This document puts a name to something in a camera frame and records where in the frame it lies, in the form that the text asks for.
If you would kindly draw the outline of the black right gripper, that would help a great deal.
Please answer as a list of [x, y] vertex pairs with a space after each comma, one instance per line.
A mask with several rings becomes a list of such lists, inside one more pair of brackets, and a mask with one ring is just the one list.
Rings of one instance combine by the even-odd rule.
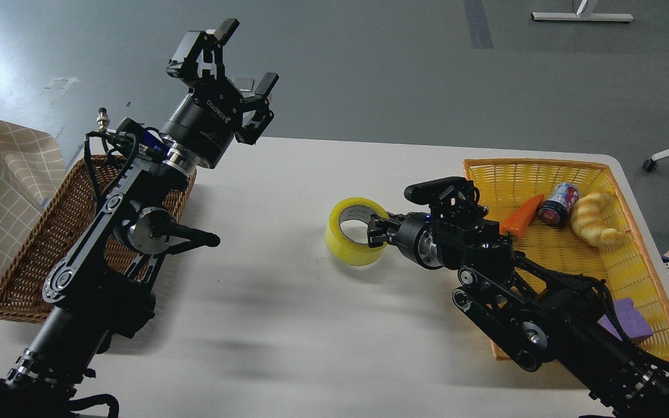
[[367, 226], [369, 248], [390, 244], [399, 249], [406, 259], [429, 270], [443, 267], [433, 243], [430, 215], [427, 212], [372, 214]]

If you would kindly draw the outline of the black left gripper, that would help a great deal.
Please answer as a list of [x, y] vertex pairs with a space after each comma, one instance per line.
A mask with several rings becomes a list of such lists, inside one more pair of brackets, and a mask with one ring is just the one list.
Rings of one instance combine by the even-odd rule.
[[[279, 81], [277, 73], [265, 73], [251, 97], [243, 98], [226, 78], [223, 47], [240, 26], [238, 19], [225, 19], [212, 31], [188, 31], [170, 58], [167, 74], [188, 88], [160, 132], [201, 159], [199, 165], [215, 168], [235, 138], [255, 145], [274, 119], [270, 94]], [[241, 124], [242, 114], [252, 112]]]

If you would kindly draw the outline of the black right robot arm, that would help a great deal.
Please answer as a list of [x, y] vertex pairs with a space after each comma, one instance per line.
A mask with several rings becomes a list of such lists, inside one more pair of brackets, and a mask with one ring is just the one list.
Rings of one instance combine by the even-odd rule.
[[428, 212], [372, 214], [368, 244], [427, 269], [455, 270], [452, 301], [523, 370], [557, 361], [616, 417], [669, 417], [669, 362], [632, 342], [602, 280], [531, 261], [486, 218], [480, 191], [451, 176], [415, 183]]

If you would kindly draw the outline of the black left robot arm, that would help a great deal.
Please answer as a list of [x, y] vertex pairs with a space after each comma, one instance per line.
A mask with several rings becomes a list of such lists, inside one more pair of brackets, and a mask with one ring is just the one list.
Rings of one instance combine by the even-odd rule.
[[250, 96], [225, 74], [223, 48], [239, 27], [225, 19], [213, 31], [188, 31], [166, 68], [188, 94], [162, 129], [125, 118], [85, 135], [83, 162], [95, 194], [95, 217], [46, 276], [42, 298], [52, 310], [7, 377], [0, 379], [0, 417], [77, 417], [106, 405], [110, 394], [74, 399], [96, 354], [112, 336], [132, 338], [154, 316], [152, 291], [167, 255], [215, 248], [214, 233], [181, 225], [164, 206], [189, 187], [196, 167], [214, 168], [232, 140], [255, 145], [274, 118], [269, 95], [279, 77], [266, 73]]

